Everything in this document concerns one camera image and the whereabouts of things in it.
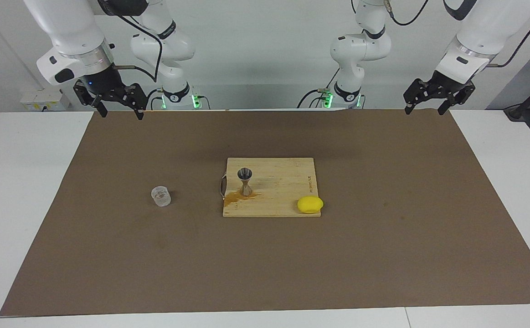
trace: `yellow lemon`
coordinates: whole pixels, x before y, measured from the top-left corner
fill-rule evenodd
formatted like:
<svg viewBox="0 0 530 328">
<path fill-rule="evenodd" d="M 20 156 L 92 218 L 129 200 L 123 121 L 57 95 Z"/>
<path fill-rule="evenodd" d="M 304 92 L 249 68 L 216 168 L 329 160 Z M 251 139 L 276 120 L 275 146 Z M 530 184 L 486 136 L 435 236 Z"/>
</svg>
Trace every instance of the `yellow lemon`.
<svg viewBox="0 0 530 328">
<path fill-rule="evenodd" d="M 323 206 L 323 200 L 317 196 L 306 196 L 298 200 L 298 209 L 305 214 L 317 213 Z"/>
</svg>

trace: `clear glass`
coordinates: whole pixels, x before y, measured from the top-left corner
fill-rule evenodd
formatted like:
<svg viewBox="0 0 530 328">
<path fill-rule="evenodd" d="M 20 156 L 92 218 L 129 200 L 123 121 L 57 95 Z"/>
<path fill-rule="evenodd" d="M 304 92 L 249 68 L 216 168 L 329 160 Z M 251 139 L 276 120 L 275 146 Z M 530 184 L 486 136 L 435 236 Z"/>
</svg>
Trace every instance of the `clear glass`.
<svg viewBox="0 0 530 328">
<path fill-rule="evenodd" d="M 152 190 L 152 198 L 159 207 L 166 207 L 171 203 L 171 196 L 167 188 L 160 185 Z"/>
</svg>

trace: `brown stain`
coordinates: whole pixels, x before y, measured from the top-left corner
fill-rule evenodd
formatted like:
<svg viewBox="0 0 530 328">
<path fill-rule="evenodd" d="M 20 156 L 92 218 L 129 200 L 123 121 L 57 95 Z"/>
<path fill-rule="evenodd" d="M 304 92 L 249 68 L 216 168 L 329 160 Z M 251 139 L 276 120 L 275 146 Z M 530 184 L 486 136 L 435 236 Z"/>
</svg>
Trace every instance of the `brown stain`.
<svg viewBox="0 0 530 328">
<path fill-rule="evenodd" d="M 225 196 L 225 207 L 227 207 L 228 205 L 230 205 L 232 203 L 236 203 L 238 201 L 241 201 L 241 200 L 255 199 L 255 197 L 258 196 L 258 195 L 260 195 L 260 194 L 257 194 L 255 192 L 253 192 L 252 194 L 250 194 L 248 196 L 243 196 L 240 193 L 240 190 L 239 191 L 235 191 L 234 193 L 229 193 L 228 195 Z"/>
</svg>

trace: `green light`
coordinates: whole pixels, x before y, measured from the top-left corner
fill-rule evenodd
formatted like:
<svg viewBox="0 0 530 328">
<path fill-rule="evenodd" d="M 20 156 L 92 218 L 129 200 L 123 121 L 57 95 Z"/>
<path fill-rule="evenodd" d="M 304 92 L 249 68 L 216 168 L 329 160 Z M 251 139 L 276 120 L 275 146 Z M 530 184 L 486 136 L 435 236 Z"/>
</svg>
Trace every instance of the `green light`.
<svg viewBox="0 0 530 328">
<path fill-rule="evenodd" d="M 202 107 L 202 103 L 200 102 L 200 100 L 198 99 L 198 97 L 192 95 L 192 102 L 194 104 L 194 109 L 198 109 L 198 108 L 201 108 Z"/>
<path fill-rule="evenodd" d="M 331 108 L 333 100 L 334 100 L 334 95 L 332 95 L 331 93 L 328 93 L 327 96 L 325 97 L 324 107 Z"/>
</svg>

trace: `black band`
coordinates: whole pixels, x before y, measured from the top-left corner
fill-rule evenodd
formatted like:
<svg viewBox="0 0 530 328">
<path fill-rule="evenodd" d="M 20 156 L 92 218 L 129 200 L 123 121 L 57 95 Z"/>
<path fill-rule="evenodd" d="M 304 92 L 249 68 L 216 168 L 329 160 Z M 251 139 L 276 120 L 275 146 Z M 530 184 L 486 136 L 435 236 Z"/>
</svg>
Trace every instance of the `black band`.
<svg viewBox="0 0 530 328">
<path fill-rule="evenodd" d="M 382 31 L 380 31 L 379 33 L 376 33 L 375 35 L 370 33 L 368 30 L 364 30 L 364 31 L 367 33 L 369 38 L 376 40 L 376 39 L 379 39 L 382 35 L 384 35 L 384 33 L 386 32 L 386 26 L 382 28 Z"/>
<path fill-rule="evenodd" d="M 337 82 L 334 85 L 334 90 L 336 91 L 337 95 L 342 97 L 342 99 L 344 99 L 344 101 L 347 102 L 347 103 L 353 102 L 354 99 L 356 99 L 356 97 L 358 97 L 358 95 L 360 94 L 360 90 L 361 89 L 362 88 L 358 89 L 358 91 L 348 92 L 348 91 L 344 91 L 344 90 L 340 89 L 340 87 L 338 87 L 338 83 Z"/>
<path fill-rule="evenodd" d="M 467 17 L 467 14 L 471 11 L 477 0 L 463 0 L 463 3 L 457 9 L 451 9 L 446 2 L 443 2 L 445 9 L 447 9 L 449 15 L 458 21 L 463 21 L 463 18 Z"/>
<path fill-rule="evenodd" d="M 167 99 L 169 99 L 171 102 L 173 103 L 179 103 L 182 101 L 182 99 L 184 99 L 184 97 L 186 97 L 186 95 L 188 95 L 188 93 L 190 92 L 190 84 L 186 82 L 186 87 L 182 90 L 182 91 L 178 91 L 178 92 L 175 92 L 175 93 L 171 93 L 171 92 L 168 92 L 168 91 L 163 91 L 163 94 L 167 97 Z"/>
<path fill-rule="evenodd" d="M 159 36 L 160 39 L 162 40 L 165 40 L 167 39 L 167 37 L 169 37 L 172 33 L 174 33 L 175 31 L 175 21 L 172 20 L 171 21 L 171 25 L 167 28 L 167 30 L 165 30 L 164 32 L 162 32 Z"/>
</svg>

